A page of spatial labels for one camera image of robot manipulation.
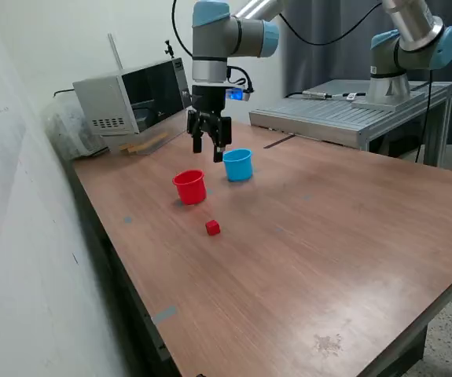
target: blue light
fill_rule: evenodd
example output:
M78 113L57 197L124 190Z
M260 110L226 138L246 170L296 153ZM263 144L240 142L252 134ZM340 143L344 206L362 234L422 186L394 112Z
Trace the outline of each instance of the blue light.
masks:
M243 100L243 90L241 89L228 89L227 90L227 98L235 101Z

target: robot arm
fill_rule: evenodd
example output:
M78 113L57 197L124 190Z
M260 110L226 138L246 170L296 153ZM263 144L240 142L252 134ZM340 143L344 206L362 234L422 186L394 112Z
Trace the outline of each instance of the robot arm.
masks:
M231 142L230 119L222 118L230 57L270 57L278 46L277 25L270 22L294 0L249 0L231 15L226 0L198 0L193 12L193 107L188 132L200 152L202 131L214 141L214 161ZM409 96L406 70L440 69L452 60L452 27L433 16L425 0L382 0L397 27L372 41L368 100L378 103ZM211 124L225 119L223 124Z

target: metal frame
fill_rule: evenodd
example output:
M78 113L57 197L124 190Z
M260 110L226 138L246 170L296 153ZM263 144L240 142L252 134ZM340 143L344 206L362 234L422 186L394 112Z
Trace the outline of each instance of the metal frame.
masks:
M411 88L422 82L410 82ZM329 94L357 93L366 91L366 80L333 80L310 89ZM424 96L417 96L411 106L397 112L353 108L347 101L319 101L301 98L285 98L273 106L250 112L250 123L297 134L314 139L329 141L351 148L369 151L371 141L393 129L415 119L426 112L428 87L420 89ZM452 109L452 82L434 82L432 87L431 116L427 130L427 144L424 163L440 167L444 159L447 134Z

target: gray curtain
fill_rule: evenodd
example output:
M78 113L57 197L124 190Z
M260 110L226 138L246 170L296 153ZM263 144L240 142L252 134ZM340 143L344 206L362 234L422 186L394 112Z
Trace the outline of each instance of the gray curtain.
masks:
M452 25L452 2L427 0L432 13ZM284 14L290 24L307 40L326 42L351 26L375 4L375 0L300 0L292 2ZM309 89L333 79L368 79L371 38L393 28L389 16L375 10L345 39L331 46L309 46L282 27L286 93ZM411 79L426 80L426 72L410 72ZM434 72L435 81L452 81L452 62ZM452 144L452 121L449 144Z

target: blue cup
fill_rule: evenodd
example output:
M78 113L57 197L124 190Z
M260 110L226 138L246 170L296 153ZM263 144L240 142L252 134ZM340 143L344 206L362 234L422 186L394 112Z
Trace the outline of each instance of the blue cup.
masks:
M250 149L234 149L224 153L227 179L232 182L246 181L253 174L252 151Z

